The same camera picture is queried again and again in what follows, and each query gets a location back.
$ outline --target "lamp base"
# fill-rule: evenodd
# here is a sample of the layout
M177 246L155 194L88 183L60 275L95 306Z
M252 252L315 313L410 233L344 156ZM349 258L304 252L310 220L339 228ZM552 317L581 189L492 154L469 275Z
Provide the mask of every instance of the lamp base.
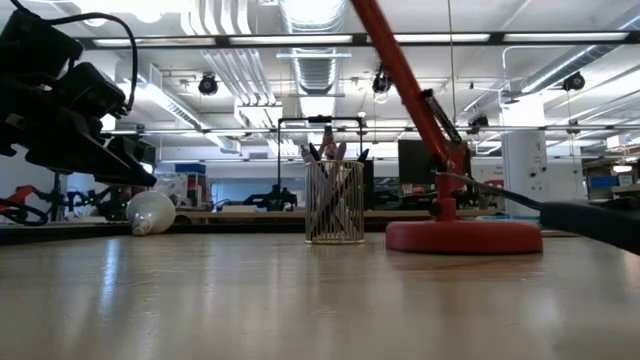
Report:
M386 246L433 254L530 254L542 251L542 233L524 221L392 222Z

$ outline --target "red desk lamp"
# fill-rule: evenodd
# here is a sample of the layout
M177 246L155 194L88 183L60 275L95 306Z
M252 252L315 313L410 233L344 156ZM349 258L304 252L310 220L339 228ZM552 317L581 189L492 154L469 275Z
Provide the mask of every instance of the red desk lamp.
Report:
M464 175L466 144L455 126L434 116L433 94L420 89L387 20L375 0L351 0L380 60L389 68L404 105L427 149L438 158L440 172ZM440 125L450 138L442 134ZM537 225L518 221L459 221L452 192L464 185L462 178L438 176L438 215L435 222L396 222L387 227L386 246L400 251L447 254L518 254L542 251Z

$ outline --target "ceiling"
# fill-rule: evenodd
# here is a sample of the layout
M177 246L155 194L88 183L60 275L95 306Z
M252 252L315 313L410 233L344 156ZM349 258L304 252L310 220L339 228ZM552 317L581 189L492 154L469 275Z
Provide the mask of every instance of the ceiling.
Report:
M38 2L22 0L22 2L45 18L60 17L79 11L74 4L64 2L55 4L46 4L46 0L38 0ZM378 2L395 32L448 32L450 29L455 32L613 30L611 24L634 6L637 7L640 15L640 6L633 0L494 0L490 2L490 6L487 5L486 0L458 0L451 3L450 27L447 1L403 0L402 6L398 6L397 0L378 0ZM12 7L8 2L0 4L2 13L0 22L6 21L11 11ZM363 32L362 24L353 9L349 7L347 11L345 32ZM151 24L143 23L131 14L117 15L121 16L138 36L185 35L181 30L180 16L176 13L165 14L160 21ZM256 0L250 0L248 18L253 33L283 32L278 6L258 5ZM71 24L62 29L73 36L123 35L117 24L110 23L100 27ZM526 78L570 51L571 48L511 49L506 56L506 69L503 69L502 65L505 50L502 47L455 47L453 51L449 47L406 47L403 50L421 86L436 89L438 100L448 116L464 125L473 115L473 111L465 113L463 110L485 94L484 90L470 89L471 82L476 88L499 88L504 79ZM299 115L299 106L295 97L296 86L291 62L276 58L278 53L288 51L289 49L260 49L259 54L274 94L283 103L284 115L295 116ZM363 90L360 86L359 89L352 81L353 78L363 83L371 80L378 62L375 50L346 48L341 52L350 54L350 58L342 60L338 70L338 76L341 79L341 95L336 98L335 115L355 116L356 113L364 111L367 114L366 121L369 126L411 125L411 120L395 89L392 88L389 92L386 103L376 104L367 87ZM121 59L127 59L128 56L127 51L87 52L84 60L91 61L107 74L114 74L115 64ZM182 101L197 116L206 117L211 127L239 126L239 123L230 116L234 112L235 99L224 84L220 84L220 90L214 96L199 94L197 84L202 73L211 71L199 50L141 50L140 56L144 61L154 64L162 71L164 90ZM639 58L640 46L622 46L582 69L587 85L583 90L571 93L569 102L563 91L546 91L544 94L546 122L566 124L571 115L584 112L585 115L579 119L585 119L597 114L600 110L615 108L601 116L588 119L588 123L613 124L625 121L626 124L640 124L640 103L633 101L640 95L628 95L640 89L640 71L637 71L640 69L634 68L638 66ZM624 72L628 74L611 81L612 78ZM185 81L189 82L189 86L184 86ZM482 111L489 116L491 124L499 124L500 108L497 98L489 101ZM143 124L146 129L188 128L171 113L143 97L137 99L134 113L124 119L121 125L126 126L126 123ZM595 146L612 134L612 131L601 131L583 136L582 145ZM399 136L417 138L417 134L414 133L371 133L365 137L365 141L395 141ZM492 136L490 133L481 134L475 140L477 142L490 136ZM562 132L547 133L547 136L549 140L568 138L567 134ZM293 139L296 144L307 141L306 135L303 134L288 134L287 137ZM258 145L261 141L266 143L258 136L232 137L231 139L239 140L246 146ZM149 137L148 140L162 146L213 146L205 138L187 138L179 135L164 135L162 140L160 136L154 136ZM338 135L338 140L357 141L357 136L355 134Z

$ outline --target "black cable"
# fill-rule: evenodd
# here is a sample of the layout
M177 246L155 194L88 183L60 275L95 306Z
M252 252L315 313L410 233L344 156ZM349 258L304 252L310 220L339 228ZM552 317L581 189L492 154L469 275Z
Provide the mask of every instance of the black cable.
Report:
M9 209L0 211L0 216L4 216L15 223L26 225L26 226L42 226L49 222L49 217L44 211L38 210L32 206L21 204L15 201L7 200L7 199L2 199L2 198L0 198L0 205L9 207ZM39 221L23 220L17 215L14 215L17 212L16 210L26 211L28 213L38 215L40 220Z
M10 0L10 1L18 10L23 11L31 16L40 18L38 15L34 14L29 9L25 8L24 5L20 3L20 1L18 0ZM131 42L131 59L133 61L133 64L131 66L131 93L129 94L129 101L127 102L127 105L126 105L127 111L130 112L133 109L136 86L138 85L138 45L136 43L136 38L133 35L133 32L131 31L131 28L129 28L129 25L127 25L127 23L122 21L122 19L120 19L117 16L113 16L111 14L98 13L98 12L72 15L72 16L62 17L58 19L43 19L43 20L49 23L50 25L55 26L55 25L63 25L63 24L68 24L72 22L92 20L92 19L110 20L120 24L124 28L124 31L127 33L127 37Z
M483 184L481 182L477 182L471 178L468 178L466 176L462 176L462 175L458 175L458 174L453 174L453 173L437 173L437 175L441 175L441 176L448 176L450 178L454 178L456 180L462 181L465 184L471 184L474 186L478 187L478 190L484 191L486 193L489 194L494 194L494 195L498 195L498 196L502 196L505 199L509 199L511 201L517 202L520 205L526 206L530 209L534 209L534 210L538 210L540 211L542 209L542 204L536 200L533 200L531 198L528 198L524 195L520 195L505 189L500 189L497 188L495 186L489 186L487 184Z

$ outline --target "computer monitor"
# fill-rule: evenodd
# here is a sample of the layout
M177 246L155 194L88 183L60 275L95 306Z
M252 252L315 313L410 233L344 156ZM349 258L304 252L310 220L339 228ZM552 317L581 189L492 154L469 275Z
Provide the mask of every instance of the computer monitor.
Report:
M398 141L398 168L402 184L434 184L437 159L422 140Z

